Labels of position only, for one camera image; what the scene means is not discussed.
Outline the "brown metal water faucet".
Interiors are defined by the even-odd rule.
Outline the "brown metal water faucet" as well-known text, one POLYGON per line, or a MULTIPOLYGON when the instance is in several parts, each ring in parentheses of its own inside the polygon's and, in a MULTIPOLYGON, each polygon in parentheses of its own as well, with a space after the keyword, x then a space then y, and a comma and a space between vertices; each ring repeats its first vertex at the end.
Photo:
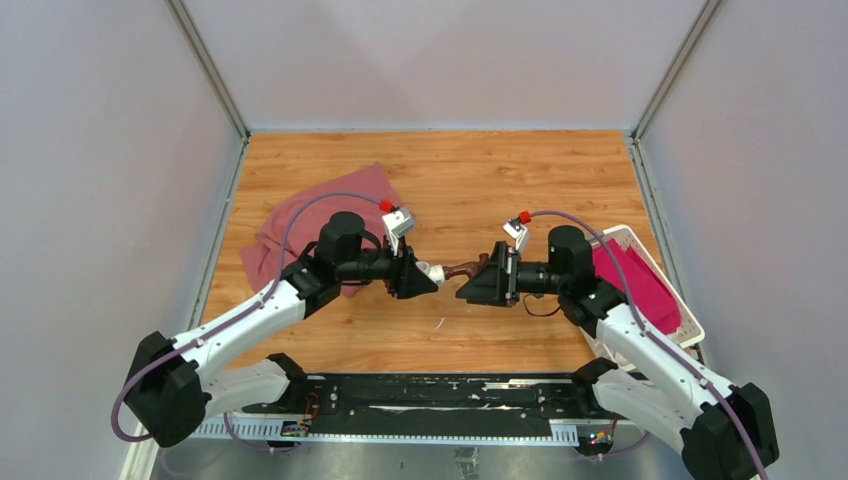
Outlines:
POLYGON ((449 280, 457 276, 474 278, 489 262, 490 255, 481 253, 476 261, 469 261, 453 266, 443 266, 444 279, 449 280))

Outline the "white pipe elbow fitting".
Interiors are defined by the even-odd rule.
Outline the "white pipe elbow fitting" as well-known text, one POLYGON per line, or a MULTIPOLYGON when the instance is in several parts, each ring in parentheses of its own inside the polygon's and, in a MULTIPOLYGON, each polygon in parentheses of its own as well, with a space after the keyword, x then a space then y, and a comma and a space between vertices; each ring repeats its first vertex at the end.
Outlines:
POLYGON ((442 285, 446 281, 445 271, 442 265, 439 264, 426 264, 422 271, 427 275, 427 277, 436 285, 442 285))

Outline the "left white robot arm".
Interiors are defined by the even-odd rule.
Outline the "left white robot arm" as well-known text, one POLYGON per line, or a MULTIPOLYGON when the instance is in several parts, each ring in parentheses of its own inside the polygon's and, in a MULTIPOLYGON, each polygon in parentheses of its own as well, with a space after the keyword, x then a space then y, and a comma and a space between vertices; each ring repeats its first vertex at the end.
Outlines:
POLYGON ((179 444, 205 420, 243 406, 271 403, 283 413, 298 411, 307 389, 284 356, 226 367, 335 300, 347 284, 378 280, 395 299, 436 292, 445 269, 418 260, 406 244, 404 235, 415 225, 408 210, 390 212, 382 222, 379 240, 361 216, 337 212, 316 241, 247 301, 173 338, 159 331, 143 338, 113 409, 127 406, 146 430, 140 438, 163 448, 179 444))

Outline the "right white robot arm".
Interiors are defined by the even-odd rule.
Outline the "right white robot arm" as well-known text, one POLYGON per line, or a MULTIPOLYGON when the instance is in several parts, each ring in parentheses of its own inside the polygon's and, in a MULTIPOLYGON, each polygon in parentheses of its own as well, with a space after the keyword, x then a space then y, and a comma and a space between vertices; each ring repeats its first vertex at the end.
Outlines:
POLYGON ((603 410, 625 417, 676 451, 695 479, 764 479, 779 457, 770 401, 752 383, 737 386, 688 355, 639 311, 627 283, 596 272, 593 248, 574 226, 547 237, 548 258, 525 261, 496 244, 457 298, 507 307, 522 295, 554 295, 575 326, 622 354, 646 377, 596 359, 579 370, 571 403, 584 417, 603 410))

